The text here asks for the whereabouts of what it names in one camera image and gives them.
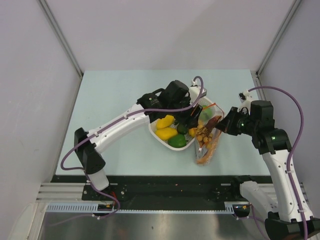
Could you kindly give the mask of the brown longan bunch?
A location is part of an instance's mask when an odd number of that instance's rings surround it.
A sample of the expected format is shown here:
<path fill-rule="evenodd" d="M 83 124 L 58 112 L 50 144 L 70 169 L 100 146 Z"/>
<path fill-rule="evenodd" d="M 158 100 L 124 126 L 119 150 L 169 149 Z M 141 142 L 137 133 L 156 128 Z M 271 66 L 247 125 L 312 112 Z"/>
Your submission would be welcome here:
<path fill-rule="evenodd" d="M 200 148 L 208 147 L 211 144 L 213 140 L 213 128 L 214 122 L 212 119 L 209 120 L 207 123 L 199 121 L 195 138 Z"/>

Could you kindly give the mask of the clear zip bag red zipper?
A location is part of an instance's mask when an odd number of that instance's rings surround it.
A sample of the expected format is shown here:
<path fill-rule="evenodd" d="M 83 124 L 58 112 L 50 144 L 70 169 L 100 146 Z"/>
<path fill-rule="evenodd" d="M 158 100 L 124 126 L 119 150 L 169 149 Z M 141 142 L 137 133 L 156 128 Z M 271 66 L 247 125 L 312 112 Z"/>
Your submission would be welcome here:
<path fill-rule="evenodd" d="M 214 102 L 202 105 L 195 132 L 196 164 L 206 165 L 211 162 L 218 146 L 221 130 L 216 126 L 225 117 L 225 112 Z"/>

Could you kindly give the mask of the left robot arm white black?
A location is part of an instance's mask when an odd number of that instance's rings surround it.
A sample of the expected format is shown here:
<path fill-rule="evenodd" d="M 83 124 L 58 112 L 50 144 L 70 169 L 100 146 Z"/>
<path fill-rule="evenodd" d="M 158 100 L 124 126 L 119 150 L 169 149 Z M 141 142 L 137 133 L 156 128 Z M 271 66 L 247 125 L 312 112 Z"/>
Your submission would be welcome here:
<path fill-rule="evenodd" d="M 207 90 L 195 80 L 187 86 L 179 80 L 166 88 L 146 93 L 126 112 L 112 121 L 89 131 L 79 128 L 74 133 L 74 148 L 84 173 L 93 184 L 93 194 L 100 200 L 110 196 L 110 182 L 104 171 L 102 153 L 131 131 L 171 115 L 187 128 L 195 128 L 202 111 L 199 100 Z"/>

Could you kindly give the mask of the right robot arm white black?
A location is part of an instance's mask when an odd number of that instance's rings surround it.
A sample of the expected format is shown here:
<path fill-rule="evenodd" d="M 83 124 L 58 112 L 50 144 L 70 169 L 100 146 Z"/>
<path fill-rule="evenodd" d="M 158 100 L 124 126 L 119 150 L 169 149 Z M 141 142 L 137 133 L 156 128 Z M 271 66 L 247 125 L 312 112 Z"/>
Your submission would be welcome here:
<path fill-rule="evenodd" d="M 293 147 L 285 130 L 275 127 L 274 107 L 270 101 L 254 100 L 250 106 L 232 107 L 216 128 L 228 135 L 248 135 L 262 156 L 273 183 L 276 200 L 253 180 L 230 188 L 237 200 L 248 200 L 253 211 L 264 220 L 271 240 L 306 240 L 320 232 L 304 198 L 292 160 Z"/>

